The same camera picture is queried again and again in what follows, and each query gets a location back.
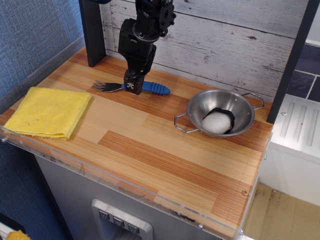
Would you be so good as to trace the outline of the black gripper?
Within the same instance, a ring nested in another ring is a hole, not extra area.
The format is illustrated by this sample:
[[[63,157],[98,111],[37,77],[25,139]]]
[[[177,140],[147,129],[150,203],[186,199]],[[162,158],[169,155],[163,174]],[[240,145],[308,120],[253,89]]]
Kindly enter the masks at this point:
[[[151,70],[157,47],[152,42],[143,41],[134,33],[136,21],[125,19],[119,33],[118,53],[126,62],[128,70],[124,74],[124,88],[127,92],[142,92],[144,75]]]

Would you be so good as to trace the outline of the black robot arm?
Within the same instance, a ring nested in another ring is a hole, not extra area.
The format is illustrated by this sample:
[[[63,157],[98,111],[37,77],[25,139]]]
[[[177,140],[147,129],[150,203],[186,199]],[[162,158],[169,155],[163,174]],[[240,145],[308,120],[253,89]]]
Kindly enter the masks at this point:
[[[124,89],[139,95],[156,55],[154,42],[167,35],[177,16],[172,0],[137,0],[135,8],[136,19],[125,19],[121,25],[118,53],[127,62]]]

